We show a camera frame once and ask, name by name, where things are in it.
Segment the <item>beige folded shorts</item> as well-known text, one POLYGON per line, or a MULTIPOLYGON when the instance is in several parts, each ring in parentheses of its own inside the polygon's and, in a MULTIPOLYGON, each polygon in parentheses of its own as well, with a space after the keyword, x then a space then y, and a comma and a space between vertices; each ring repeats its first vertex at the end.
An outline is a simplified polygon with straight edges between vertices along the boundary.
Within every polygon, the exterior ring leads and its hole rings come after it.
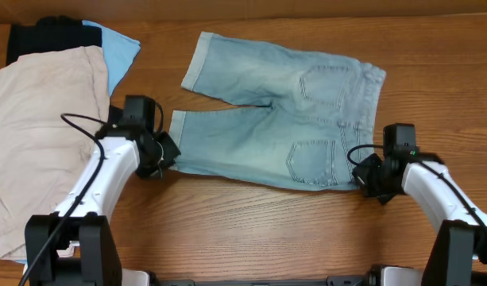
POLYGON ((109 114, 108 71, 98 46, 34 53, 0 70, 0 258, 23 261, 25 225, 66 198, 95 148, 89 133, 109 114))

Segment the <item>black folded garment top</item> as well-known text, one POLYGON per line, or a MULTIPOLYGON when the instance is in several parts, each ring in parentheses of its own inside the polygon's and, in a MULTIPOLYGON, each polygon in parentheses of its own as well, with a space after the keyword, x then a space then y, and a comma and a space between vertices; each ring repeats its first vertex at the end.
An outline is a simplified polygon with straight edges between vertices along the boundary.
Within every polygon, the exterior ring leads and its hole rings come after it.
POLYGON ((43 17, 35 25, 11 25, 6 65, 23 55, 59 52, 81 46, 101 47, 102 30, 67 16, 43 17))

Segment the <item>light blue folded garment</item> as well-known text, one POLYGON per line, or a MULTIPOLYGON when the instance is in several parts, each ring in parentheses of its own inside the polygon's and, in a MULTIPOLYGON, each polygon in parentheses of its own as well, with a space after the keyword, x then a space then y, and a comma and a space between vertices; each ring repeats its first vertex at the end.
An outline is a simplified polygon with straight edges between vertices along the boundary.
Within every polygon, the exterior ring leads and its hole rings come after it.
POLYGON ((141 42, 93 21, 82 20, 82 23, 85 26, 98 27, 102 31, 102 50, 108 70, 108 91, 111 96, 140 52, 141 42))

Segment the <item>black garment with white logo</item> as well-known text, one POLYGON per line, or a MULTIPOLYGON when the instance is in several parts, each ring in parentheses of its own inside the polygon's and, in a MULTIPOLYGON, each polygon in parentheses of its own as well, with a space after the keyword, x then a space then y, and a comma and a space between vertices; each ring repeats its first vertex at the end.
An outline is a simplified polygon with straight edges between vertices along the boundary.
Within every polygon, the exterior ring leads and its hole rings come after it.
POLYGON ((107 119, 107 124, 108 125, 117 125, 119 121, 123 117, 123 109, 110 105, 109 106, 109 114, 108 114, 108 119, 107 119))

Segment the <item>light blue denim shorts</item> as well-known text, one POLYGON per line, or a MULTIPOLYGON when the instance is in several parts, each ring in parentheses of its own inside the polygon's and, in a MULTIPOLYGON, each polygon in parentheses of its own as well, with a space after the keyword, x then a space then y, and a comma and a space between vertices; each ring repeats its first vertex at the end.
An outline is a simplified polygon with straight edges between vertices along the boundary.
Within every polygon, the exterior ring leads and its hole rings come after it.
POLYGON ((347 56, 200 34, 182 87, 229 104, 172 115, 179 172, 301 191, 351 191, 385 71, 347 56))

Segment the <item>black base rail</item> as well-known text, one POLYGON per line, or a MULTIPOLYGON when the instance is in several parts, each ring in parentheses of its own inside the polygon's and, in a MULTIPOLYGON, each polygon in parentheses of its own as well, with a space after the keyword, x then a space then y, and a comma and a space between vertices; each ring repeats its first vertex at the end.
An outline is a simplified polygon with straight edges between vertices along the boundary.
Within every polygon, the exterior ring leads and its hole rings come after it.
POLYGON ((129 271, 123 273, 122 285, 164 285, 164 286, 420 286, 422 273, 414 269, 385 268, 377 274, 356 276, 329 276, 321 280, 233 280, 233 281, 193 281, 193 280, 153 280, 146 272, 136 276, 129 271))

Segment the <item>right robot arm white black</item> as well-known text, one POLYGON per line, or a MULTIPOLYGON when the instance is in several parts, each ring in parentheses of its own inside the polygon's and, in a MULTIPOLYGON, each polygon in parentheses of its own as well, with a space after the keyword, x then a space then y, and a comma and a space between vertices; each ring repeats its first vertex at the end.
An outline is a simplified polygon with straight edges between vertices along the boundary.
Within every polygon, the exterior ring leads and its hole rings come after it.
POLYGON ((364 285, 487 285, 487 214, 436 154, 394 152, 385 159, 372 154, 352 174, 364 195, 381 204, 396 195, 411 197, 437 234, 424 270, 378 265, 364 285))

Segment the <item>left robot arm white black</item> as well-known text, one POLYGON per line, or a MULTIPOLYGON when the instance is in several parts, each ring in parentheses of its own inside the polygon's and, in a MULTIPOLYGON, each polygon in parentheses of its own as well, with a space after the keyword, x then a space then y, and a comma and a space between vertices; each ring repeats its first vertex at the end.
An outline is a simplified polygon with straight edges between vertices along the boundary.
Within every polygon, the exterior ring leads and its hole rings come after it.
POLYGON ((25 226, 27 269, 22 285, 156 285, 154 272, 122 267, 110 218, 132 174, 157 178, 180 150, 164 131, 104 125, 82 175, 51 214, 25 226))

